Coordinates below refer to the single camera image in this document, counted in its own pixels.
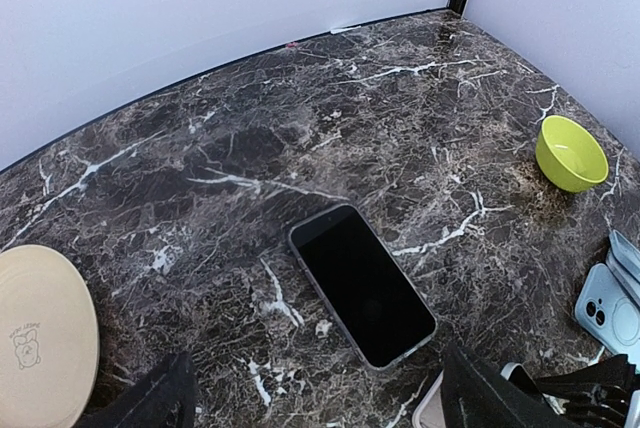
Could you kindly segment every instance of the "yellow-green bowl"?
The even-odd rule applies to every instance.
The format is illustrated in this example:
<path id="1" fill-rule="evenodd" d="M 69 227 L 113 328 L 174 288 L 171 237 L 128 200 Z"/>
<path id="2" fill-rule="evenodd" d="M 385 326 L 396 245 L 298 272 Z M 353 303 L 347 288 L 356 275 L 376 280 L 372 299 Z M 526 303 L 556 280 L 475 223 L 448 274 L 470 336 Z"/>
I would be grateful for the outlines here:
<path id="1" fill-rule="evenodd" d="M 591 133 L 564 116 L 548 116 L 536 144 L 536 160 L 549 181 L 580 193 L 609 176 L 609 163 Z"/>

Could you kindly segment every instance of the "plate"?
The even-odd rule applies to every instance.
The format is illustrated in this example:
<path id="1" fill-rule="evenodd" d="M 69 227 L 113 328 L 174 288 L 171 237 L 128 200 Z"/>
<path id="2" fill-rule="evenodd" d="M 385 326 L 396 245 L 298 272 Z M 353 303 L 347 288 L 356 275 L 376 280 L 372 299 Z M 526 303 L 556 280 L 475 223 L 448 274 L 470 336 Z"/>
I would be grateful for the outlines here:
<path id="1" fill-rule="evenodd" d="M 95 309 L 73 264 L 38 245 L 0 254 L 0 426 L 73 426 L 98 356 Z"/>

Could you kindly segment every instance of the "marble countertop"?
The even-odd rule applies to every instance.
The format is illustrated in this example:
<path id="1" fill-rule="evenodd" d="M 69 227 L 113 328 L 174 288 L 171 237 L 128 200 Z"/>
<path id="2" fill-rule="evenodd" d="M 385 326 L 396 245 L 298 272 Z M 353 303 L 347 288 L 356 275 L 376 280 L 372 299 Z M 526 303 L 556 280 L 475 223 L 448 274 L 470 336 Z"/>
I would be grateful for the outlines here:
<path id="1" fill-rule="evenodd" d="M 602 143 L 607 183 L 571 196 L 542 176 L 553 113 Z M 252 56 L 67 136 L 0 175 L 0 246 L 50 246 L 87 280 L 89 412 L 186 349 L 199 426 L 408 427 L 451 341 L 534 374 L 596 355 L 572 307 L 609 228 L 639 240 L 638 187 L 638 162 L 561 87 L 440 11 Z M 286 247 L 292 223 L 345 199 L 439 320 L 382 374 Z"/>

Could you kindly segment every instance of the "phone screen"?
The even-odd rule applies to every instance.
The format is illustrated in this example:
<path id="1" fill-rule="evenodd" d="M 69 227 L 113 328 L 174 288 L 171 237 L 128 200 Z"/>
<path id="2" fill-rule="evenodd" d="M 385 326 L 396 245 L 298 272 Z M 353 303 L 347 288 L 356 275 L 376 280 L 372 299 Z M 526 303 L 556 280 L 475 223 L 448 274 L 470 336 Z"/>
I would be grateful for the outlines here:
<path id="1" fill-rule="evenodd" d="M 422 298 L 354 207 L 298 225 L 291 242 L 372 366 L 386 367 L 435 331 Z"/>

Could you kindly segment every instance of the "white marble vein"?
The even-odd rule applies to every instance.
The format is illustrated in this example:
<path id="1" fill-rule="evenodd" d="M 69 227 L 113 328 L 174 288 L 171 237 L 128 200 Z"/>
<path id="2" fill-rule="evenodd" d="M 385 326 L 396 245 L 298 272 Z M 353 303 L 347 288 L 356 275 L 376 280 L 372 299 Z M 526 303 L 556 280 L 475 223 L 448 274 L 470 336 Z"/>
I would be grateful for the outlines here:
<path id="1" fill-rule="evenodd" d="M 342 138 L 342 134 L 340 132 L 338 132 L 338 134 L 333 135 L 329 138 L 327 138 L 326 140 L 322 141 L 321 143 L 318 143 L 317 145 L 313 146 L 310 151 L 316 151 L 319 150 L 320 148 L 322 148 L 323 146 L 327 146 L 329 143 L 331 143 L 332 141 L 335 140 L 339 140 L 340 138 Z"/>
<path id="2" fill-rule="evenodd" d="M 604 355 L 604 351 L 605 348 L 604 346 L 602 346 L 598 350 L 598 353 L 596 353 L 596 356 L 594 356 L 593 358 L 587 358 L 586 356 L 582 356 L 580 353 L 578 353 L 578 356 L 567 355 L 567 358 L 578 363 L 584 363 L 587 366 L 592 366 L 600 362 L 600 358 L 602 358 L 602 356 Z"/>
<path id="3" fill-rule="evenodd" d="M 420 383 L 420 386 L 418 386 L 418 389 L 411 394 L 411 396 L 407 401 L 405 401 L 400 405 L 400 409 L 398 410 L 398 413 L 396 414 L 395 418 L 391 420 L 389 423 L 387 423 L 386 428 L 393 428 L 400 422 L 400 419 L 407 414 L 407 406 L 409 406 L 409 404 L 418 397 L 426 381 L 427 381 L 427 378 L 423 379 L 422 383 Z"/>
<path id="4" fill-rule="evenodd" d="M 122 376 L 118 376 L 115 373 L 108 373 L 107 376 L 109 376 L 110 378 L 113 378 L 114 380 L 119 381 L 120 383 L 128 385 L 128 386 L 135 386 L 135 384 L 136 384 L 133 380 L 130 380 L 128 378 L 124 378 Z"/>
<path id="5" fill-rule="evenodd" d="M 540 123 L 542 120 L 544 120 L 547 117 L 549 111 L 553 109 L 553 106 L 556 104 L 556 98 L 558 97 L 558 88 L 560 88 L 560 85 L 553 85 L 551 88 L 525 92 L 529 94 L 551 93 L 551 102 L 549 103 L 549 106 L 547 106 L 546 108 L 540 108 L 542 114 L 540 115 L 540 118 L 533 122 L 534 124 Z"/>
<path id="6" fill-rule="evenodd" d="M 11 245 L 13 245 L 16 240 L 18 238 L 20 238 L 20 236 L 22 236 L 25 232 L 27 232 L 32 226 L 33 224 L 38 221 L 42 215 L 44 215 L 49 208 L 51 208 L 51 205 L 53 205 L 56 201 L 61 200 L 62 198 L 66 197 L 67 195 L 75 192 L 75 191 L 84 191 L 87 187 L 86 183 L 87 180 L 91 177 L 91 175 L 93 175 L 94 173 L 97 173 L 98 171 L 100 171 L 100 169 L 102 169 L 104 166 L 108 165 L 109 163 L 112 163 L 113 161 L 117 160 L 118 158 L 131 153 L 132 151 L 134 151 L 136 148 L 138 148 L 140 145 L 143 145 L 145 143 L 147 143 L 148 141 L 152 140 L 153 138 L 156 138 L 159 135 L 159 133 L 156 133 L 154 135 L 151 135 L 148 138 L 145 138 L 144 140 L 138 141 L 136 143 L 132 143 L 131 145 L 127 146 L 126 148 L 123 148 L 122 150 L 118 151 L 115 155 L 110 156 L 109 158 L 107 158 L 106 160 L 103 160 L 99 163 L 88 163 L 85 162 L 85 164 L 87 165 L 87 168 L 84 170 L 84 173 L 82 173 L 82 175 L 80 175 L 80 178 L 78 178 L 78 181 L 76 181 L 74 184 L 66 187 L 64 190 L 62 190 L 60 193 L 58 193 L 56 196 L 54 196 L 53 198 L 50 198 L 49 200 L 47 200 L 42 207 L 40 208 L 40 210 L 38 210 L 37 212 L 33 213 L 31 215 L 31 217 L 27 220 L 27 222 L 22 225 L 21 228 L 19 228 L 16 233 L 13 235 L 13 237 L 7 242 L 5 243 L 5 245 L 2 247 L 1 251 L 6 250 L 7 248 L 9 248 Z"/>
<path id="7" fill-rule="evenodd" d="M 258 368 L 260 368 L 260 365 L 258 365 L 253 360 L 249 360 L 249 363 L 245 361 L 245 363 L 249 367 L 249 373 L 251 373 L 251 376 L 253 377 L 253 382 L 256 384 L 256 388 L 258 389 L 258 393 L 260 393 L 260 398 L 262 398 L 264 406 L 268 407 L 271 404 L 271 395 L 265 389 L 262 378 L 260 377 L 260 373 L 258 373 Z"/>
<path id="8" fill-rule="evenodd" d="M 161 275 L 169 274 L 171 267 L 176 262 L 176 255 L 179 255 L 182 251 L 181 247 L 174 245 L 165 245 L 159 250 L 153 250 L 151 269 Z"/>
<path id="9" fill-rule="evenodd" d="M 527 146 L 529 142 L 528 141 L 523 141 L 522 143 L 520 143 L 518 146 L 516 146 L 513 150 L 511 150 L 511 153 L 513 153 L 514 155 L 517 155 L 518 152 L 524 148 L 525 146 Z"/>
<path id="10" fill-rule="evenodd" d="M 251 178 L 245 178 L 243 176 L 229 175 L 227 173 L 223 173 L 218 170 L 209 170 L 216 175 L 220 175 L 220 178 L 187 178 L 187 181 L 191 181 L 193 183 L 202 183 L 205 185 L 219 185 L 222 183 L 232 183 L 237 186 L 241 186 L 243 188 L 251 188 L 256 195 L 259 195 L 262 192 L 263 186 L 269 186 L 272 188 L 278 188 L 281 190 L 295 191 L 296 193 L 300 193 L 302 195 L 318 195 L 323 198 L 328 198 L 330 200 L 346 200 L 347 198 L 339 195 L 331 195 L 329 193 L 325 193 L 320 190 L 305 190 L 304 188 L 299 188 L 297 186 L 288 185 L 286 183 L 282 183 L 281 181 L 273 181 L 273 180 L 254 180 Z"/>
<path id="11" fill-rule="evenodd" d="M 307 382 L 306 380 L 297 380 L 296 379 L 296 372 L 298 370 L 294 369 L 294 370 L 289 370 L 289 372 L 287 373 L 287 380 L 291 381 L 292 383 L 296 383 L 298 385 L 298 394 L 301 395 L 302 392 L 304 391 L 304 389 L 307 386 Z"/>
<path id="12" fill-rule="evenodd" d="M 624 148 L 622 148 L 618 152 L 618 156 L 616 156 L 616 168 L 614 170 L 613 183 L 609 183 L 611 185 L 611 188 L 609 188 L 602 194 L 602 196 L 600 197 L 600 201 L 604 200 L 607 196 L 613 196 L 616 192 L 616 188 L 618 188 L 618 190 L 620 191 L 620 196 L 622 196 L 622 187 L 620 186 L 620 156 L 622 155 L 623 151 Z"/>
<path id="13" fill-rule="evenodd" d="M 209 121 L 215 114 L 216 114 L 216 110 L 211 110 L 202 116 L 189 118 L 189 133 L 193 135 L 196 131 L 202 128 L 202 125 L 204 125 L 207 121 Z"/>
<path id="14" fill-rule="evenodd" d="M 516 61 L 516 63 L 520 66 L 520 68 L 522 68 L 524 71 L 526 71 L 527 73 L 535 73 L 535 71 L 533 71 L 531 68 L 529 68 L 528 66 L 523 65 L 522 63 L 520 63 L 519 61 Z"/>
<path id="15" fill-rule="evenodd" d="M 419 254 L 424 254 L 429 250 L 434 250 L 436 248 L 438 248 L 439 246 L 444 245 L 445 243 L 447 243 L 448 241 L 454 239 L 454 238 L 458 238 L 460 236 L 463 236 L 466 233 L 467 228 L 469 227 L 469 224 L 477 217 L 484 217 L 487 213 L 489 212 L 496 212 L 496 211 L 506 211 L 510 208 L 512 208 L 512 205 L 507 205 L 507 206 L 503 206 L 503 207 L 499 207 L 499 208 L 487 208 L 486 206 L 484 206 L 484 200 L 482 199 L 482 194 L 480 192 L 477 193 L 469 193 L 472 197 L 473 197 L 473 202 L 475 204 L 475 211 L 473 213 L 471 213 L 469 216 L 467 216 L 464 220 L 462 220 L 462 223 L 460 223 L 460 226 L 458 228 L 456 228 L 455 230 L 449 232 L 448 229 L 443 229 L 443 234 L 442 237 L 439 240 L 436 241 L 432 241 L 432 242 L 428 242 L 428 243 L 424 243 L 422 245 L 418 245 L 418 246 L 412 246 L 409 248 L 402 248 L 400 250 L 395 250 L 393 252 L 394 256 L 401 256 L 401 255 L 408 255 L 408 254 L 415 254 L 415 253 L 419 253 Z"/>
<path id="16" fill-rule="evenodd" d="M 333 323 L 327 320 L 320 320 L 316 325 L 316 336 L 318 338 L 326 338 L 329 334 L 329 329 L 333 326 Z"/>
<path id="17" fill-rule="evenodd" d="M 44 174 L 44 170 L 42 169 L 42 160 L 38 160 L 38 169 L 40 172 L 40 178 L 44 181 L 44 185 L 42 186 L 42 196 L 48 196 L 51 193 L 51 177 L 53 175 Z"/>
<path id="18" fill-rule="evenodd" d="M 298 313 L 298 310 L 296 310 L 292 306 L 289 306 L 284 301 L 284 297 L 282 296 L 282 287 L 280 286 L 280 281 L 276 277 L 275 273 L 273 273 L 273 271 L 271 270 L 267 262 L 264 261 L 262 258 L 260 258 L 260 263 L 262 263 L 262 266 L 264 267 L 265 271 L 269 274 L 269 277 L 271 278 L 271 282 L 273 283 L 273 287 L 276 290 L 276 301 L 265 303 L 264 304 L 265 311 L 281 312 L 283 315 L 289 318 L 289 320 L 291 320 L 291 323 L 293 323 L 293 326 L 295 326 L 296 328 L 298 328 L 300 325 L 304 325 L 304 319 L 302 318 L 300 313 Z"/>
<path id="19" fill-rule="evenodd" d="M 496 71 L 492 71 L 491 73 L 483 73 L 480 75 L 471 76 L 469 78 L 462 79 L 458 82 L 457 96 L 458 98 L 460 98 L 460 95 L 462 94 L 461 89 L 465 85 L 469 85 L 473 87 L 474 90 L 477 90 L 479 86 L 474 83 L 475 80 L 479 80 L 481 78 L 487 78 L 489 76 L 504 75 L 506 73 L 507 72 L 505 70 L 496 70 Z"/>
<path id="20" fill-rule="evenodd" d="M 383 71 L 382 73 L 378 73 L 375 75 L 371 75 L 371 76 L 367 76 L 366 78 L 360 78 L 357 80 L 347 80 L 347 81 L 341 81 L 339 82 L 339 84 L 345 84 L 345 83 L 365 83 L 367 81 L 370 80 L 375 80 L 377 78 L 382 78 L 384 76 L 389 76 L 389 75 L 394 75 L 396 73 L 402 73 L 402 72 L 411 72 L 414 75 L 419 75 L 420 72 L 425 71 L 425 70 L 430 70 L 432 68 L 439 68 L 440 70 L 447 68 L 449 66 L 454 66 L 454 65 L 465 65 L 465 64 L 470 64 L 470 65 L 475 65 L 477 62 L 481 62 L 481 61 L 487 61 L 487 60 L 478 60 L 478 59 L 472 59 L 472 60 L 460 60 L 460 61 L 450 61 L 450 62 L 446 62 L 446 63 L 436 63 L 435 61 L 432 61 L 431 63 L 427 63 L 426 65 L 419 65 L 419 66 L 415 66 L 413 68 L 408 67 L 408 66 L 394 66 L 393 68 L 388 69 L 387 71 Z"/>

